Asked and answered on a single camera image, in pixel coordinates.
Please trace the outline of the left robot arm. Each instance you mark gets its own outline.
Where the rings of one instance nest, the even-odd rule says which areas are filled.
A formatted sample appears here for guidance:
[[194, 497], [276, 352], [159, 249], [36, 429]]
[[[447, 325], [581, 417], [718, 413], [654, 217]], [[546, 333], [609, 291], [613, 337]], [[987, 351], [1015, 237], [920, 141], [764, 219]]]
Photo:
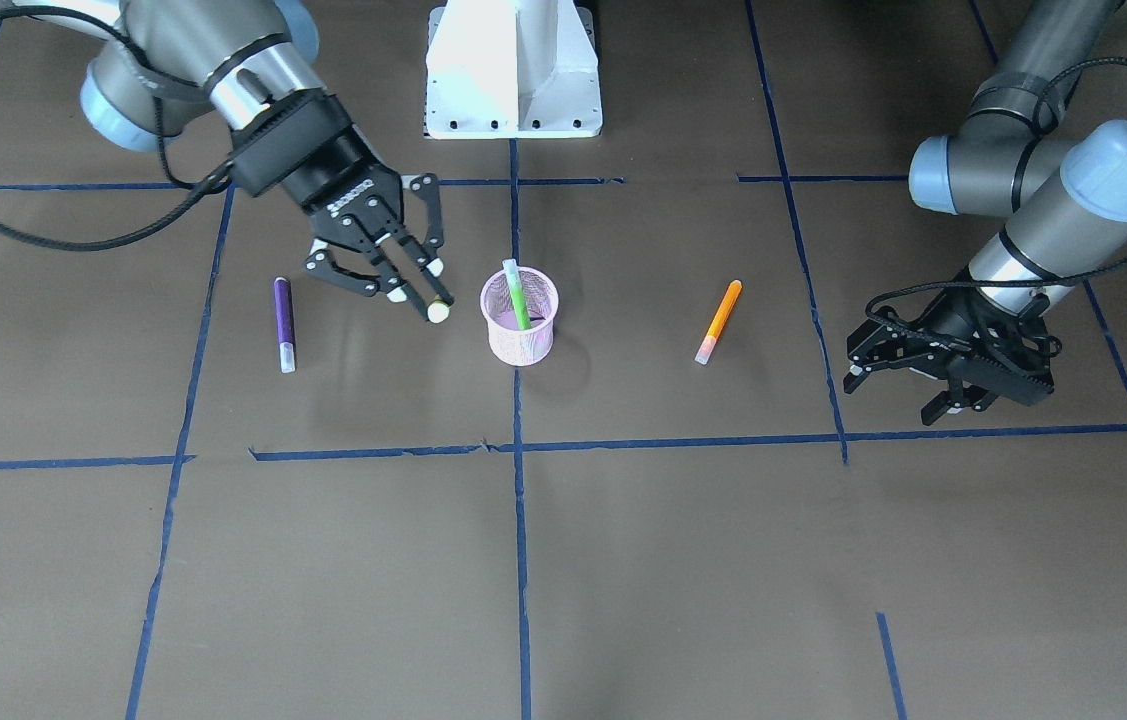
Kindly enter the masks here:
[[[1127, 263], [1127, 119], [1075, 143], [1057, 140], [1080, 74], [1101, 64], [1095, 42], [1116, 1], [1035, 1], [956, 135], [912, 155], [920, 208], [1003, 224], [951, 281], [920, 284], [934, 299], [906, 320], [882, 293], [848, 337], [846, 393], [907, 368], [943, 389], [920, 411], [987, 410], [999, 398], [1033, 406], [1055, 391], [1061, 341], [1046, 315], [1081, 282]], [[1127, 68], [1127, 57], [1117, 59]]]

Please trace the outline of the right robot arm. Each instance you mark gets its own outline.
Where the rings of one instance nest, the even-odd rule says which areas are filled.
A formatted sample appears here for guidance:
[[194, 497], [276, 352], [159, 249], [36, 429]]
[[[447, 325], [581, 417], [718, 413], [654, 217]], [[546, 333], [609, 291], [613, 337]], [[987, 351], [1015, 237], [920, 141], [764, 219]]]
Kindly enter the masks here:
[[440, 179], [402, 176], [379, 159], [312, 63], [319, 32], [298, 1], [0, 1], [0, 20], [32, 18], [101, 38], [80, 105], [115, 145], [165, 155], [192, 119], [215, 112], [231, 150], [188, 184], [165, 217], [110, 240], [0, 234], [64, 252], [128, 246], [184, 217], [211, 193], [287, 192], [310, 222], [304, 269], [365, 297], [426, 314], [452, 305], [441, 282]]

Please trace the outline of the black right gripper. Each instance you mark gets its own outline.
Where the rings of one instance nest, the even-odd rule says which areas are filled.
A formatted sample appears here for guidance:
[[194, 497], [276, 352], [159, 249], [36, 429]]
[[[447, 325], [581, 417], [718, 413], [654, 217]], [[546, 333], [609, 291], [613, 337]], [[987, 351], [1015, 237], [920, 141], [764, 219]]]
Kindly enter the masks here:
[[[338, 97], [298, 90], [230, 133], [231, 181], [249, 196], [287, 192], [310, 223], [313, 241], [304, 272], [363, 297], [379, 293], [391, 304], [409, 300], [411, 286], [379, 249], [363, 251], [372, 270], [353, 272], [336, 260], [335, 246], [354, 249], [394, 233], [429, 279], [445, 270], [441, 183], [435, 174], [400, 179], [361, 135]], [[403, 224], [406, 192], [407, 222]]]

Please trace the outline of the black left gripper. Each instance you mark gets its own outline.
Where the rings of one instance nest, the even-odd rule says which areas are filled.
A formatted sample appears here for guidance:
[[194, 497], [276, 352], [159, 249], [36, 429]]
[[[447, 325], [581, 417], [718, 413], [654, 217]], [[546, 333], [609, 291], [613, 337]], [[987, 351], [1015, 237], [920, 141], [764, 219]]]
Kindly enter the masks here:
[[924, 427], [950, 414], [982, 414], [999, 398], [1040, 405], [1055, 392], [1051, 359], [1061, 354], [1042, 319], [1049, 306], [1046, 293], [1033, 293], [1020, 313], [1008, 313], [979, 290], [939, 292], [914, 322], [880, 306], [880, 320], [866, 319], [848, 337], [843, 391], [887, 370], [928, 374], [944, 388], [920, 410]]

